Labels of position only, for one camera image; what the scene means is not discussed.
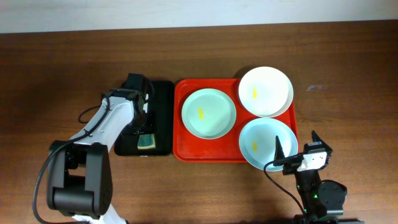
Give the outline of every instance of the yellow mark on plate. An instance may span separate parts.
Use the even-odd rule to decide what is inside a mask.
[[[256,86],[253,86],[253,99],[257,98],[257,90],[256,90]]]
[[[257,143],[255,141],[253,141],[253,143],[251,144],[253,151],[257,152]]]
[[[201,107],[198,108],[198,112],[199,112],[199,119],[205,119],[205,114]]]

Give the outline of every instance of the white wall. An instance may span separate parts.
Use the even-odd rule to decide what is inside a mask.
[[[0,0],[0,33],[398,19],[398,0]]]

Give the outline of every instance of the tray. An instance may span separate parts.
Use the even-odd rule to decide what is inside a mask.
[[[238,96],[240,79],[185,79],[175,87],[173,153],[184,162],[247,162],[239,149],[239,134],[251,120],[258,118],[249,113],[241,104]],[[197,90],[214,88],[226,93],[235,103],[236,121],[228,134],[218,139],[201,139],[191,134],[182,123],[181,110],[184,101]],[[275,117],[285,123],[297,137],[294,105]]]

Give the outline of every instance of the wire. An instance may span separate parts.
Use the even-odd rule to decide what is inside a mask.
[[[95,109],[95,108],[99,108],[100,106],[101,106],[101,105],[92,106],[91,108],[88,108],[87,110],[84,110],[83,112],[81,112],[81,114],[79,115],[79,117],[77,117],[77,121],[79,121],[79,123],[81,123],[81,124],[87,124],[88,121],[82,121],[82,120],[81,120],[81,117],[82,117],[85,113],[87,113],[87,112],[89,112],[89,111],[91,111],[91,110],[93,110],[93,109]]]
[[[46,222],[45,220],[42,219],[42,217],[40,217],[39,213],[37,212],[37,193],[39,191],[39,186],[40,186],[40,182],[42,180],[42,177],[44,175],[44,171],[47,168],[47,166],[49,165],[50,161],[66,146],[69,146],[70,144],[77,142],[79,140],[82,140],[88,136],[90,136],[90,134],[95,131],[95,129],[98,128],[98,126],[102,123],[102,121],[105,119],[106,115],[108,114],[110,108],[110,100],[109,100],[109,96],[106,93],[102,93],[102,96],[106,98],[106,109],[104,114],[102,115],[102,117],[98,120],[98,122],[90,129],[88,130],[85,134],[83,134],[80,137],[74,138],[74,139],[70,139],[69,141],[67,141],[65,144],[61,145],[60,147],[58,147],[56,150],[54,150],[49,156],[48,158],[45,160],[40,172],[39,172],[39,176],[37,177],[36,180],[36,184],[35,184],[35,190],[33,192],[33,201],[32,201],[32,209],[33,209],[33,214],[35,215],[37,221],[39,221],[40,223],[43,224],[61,224],[61,223],[51,223],[51,222]],[[88,221],[80,221],[80,222],[65,222],[63,224],[81,224],[81,223],[89,223]]]
[[[297,205],[300,207],[300,210],[301,210],[301,212],[303,213],[303,217],[304,217],[305,223],[308,223],[308,221],[307,221],[307,216],[305,215],[304,209],[303,209],[303,207],[301,206],[300,202],[297,200],[297,198],[294,197],[294,195],[292,195],[290,192],[288,192],[287,190],[285,190],[282,186],[280,186],[277,182],[274,181],[274,179],[272,179],[272,178],[268,175],[266,169],[267,169],[267,166],[271,165],[272,163],[274,163],[274,161],[271,161],[271,162],[267,163],[267,164],[264,166],[264,173],[265,173],[265,175],[266,175],[266,176],[268,177],[268,179],[269,179],[273,184],[275,184],[279,189],[281,189],[283,192],[287,193],[287,195],[289,195],[289,196],[292,197],[292,199],[293,199],[293,200],[297,203]]]

